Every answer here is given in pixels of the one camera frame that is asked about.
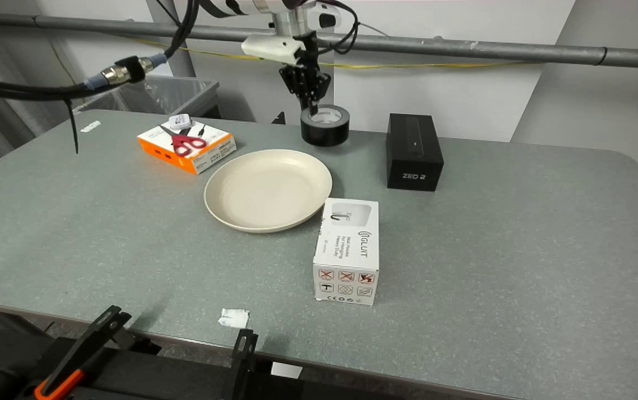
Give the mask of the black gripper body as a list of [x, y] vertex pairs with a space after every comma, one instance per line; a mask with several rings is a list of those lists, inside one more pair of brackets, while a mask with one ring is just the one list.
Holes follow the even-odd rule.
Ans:
[[310, 83], [320, 83], [320, 89], [325, 97], [328, 84], [331, 84], [331, 77], [322, 74], [318, 68], [296, 68], [296, 66], [286, 66], [279, 70], [279, 78], [286, 84], [286, 89], [292, 94], [292, 83], [301, 83], [301, 94], [309, 99], [309, 84]]

